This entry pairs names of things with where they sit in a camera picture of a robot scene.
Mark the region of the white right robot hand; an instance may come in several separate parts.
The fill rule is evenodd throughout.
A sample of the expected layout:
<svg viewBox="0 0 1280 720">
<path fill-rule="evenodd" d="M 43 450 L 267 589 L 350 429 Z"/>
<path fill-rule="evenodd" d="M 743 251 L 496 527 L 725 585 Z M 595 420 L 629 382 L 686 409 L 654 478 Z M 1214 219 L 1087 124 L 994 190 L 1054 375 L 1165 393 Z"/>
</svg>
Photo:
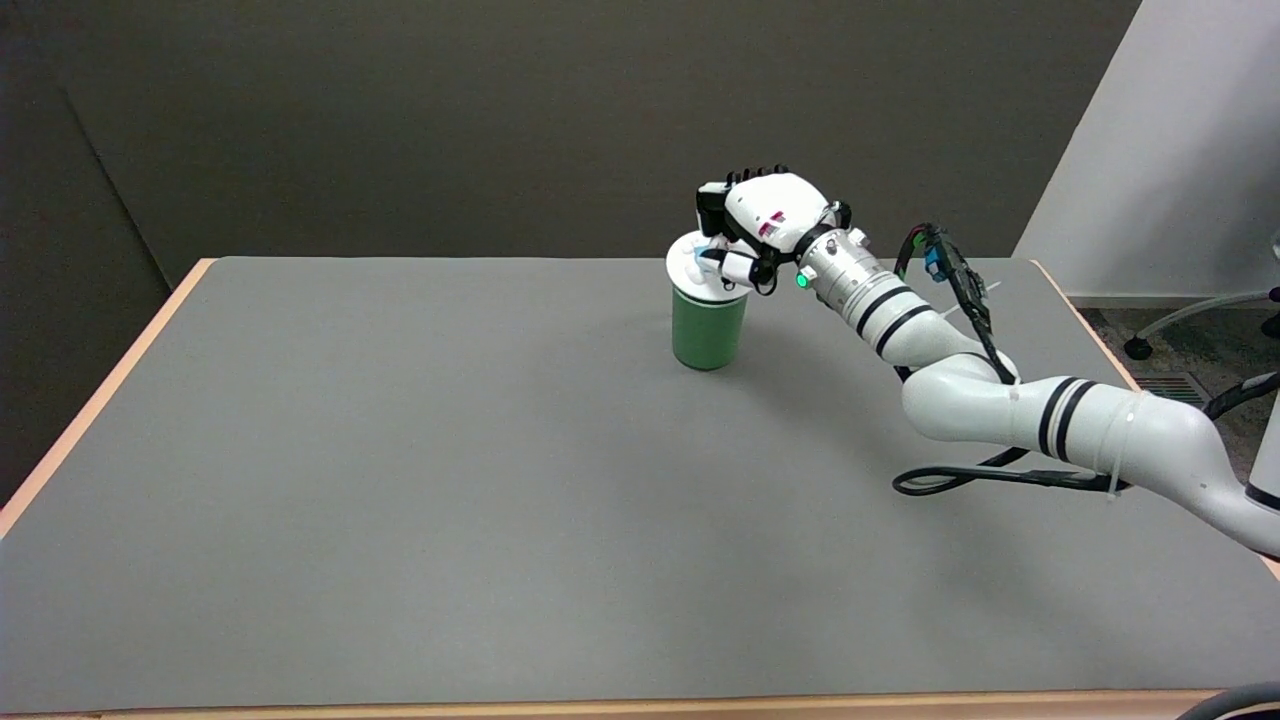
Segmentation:
<svg viewBox="0 0 1280 720">
<path fill-rule="evenodd" d="M 750 288 L 768 296 L 781 270 L 796 264 L 831 231 L 851 231 L 846 202 L 829 201 L 787 167 L 731 172 L 701 184 L 695 211 L 703 242 L 692 250 L 699 272 L 726 290 Z"/>
</svg>

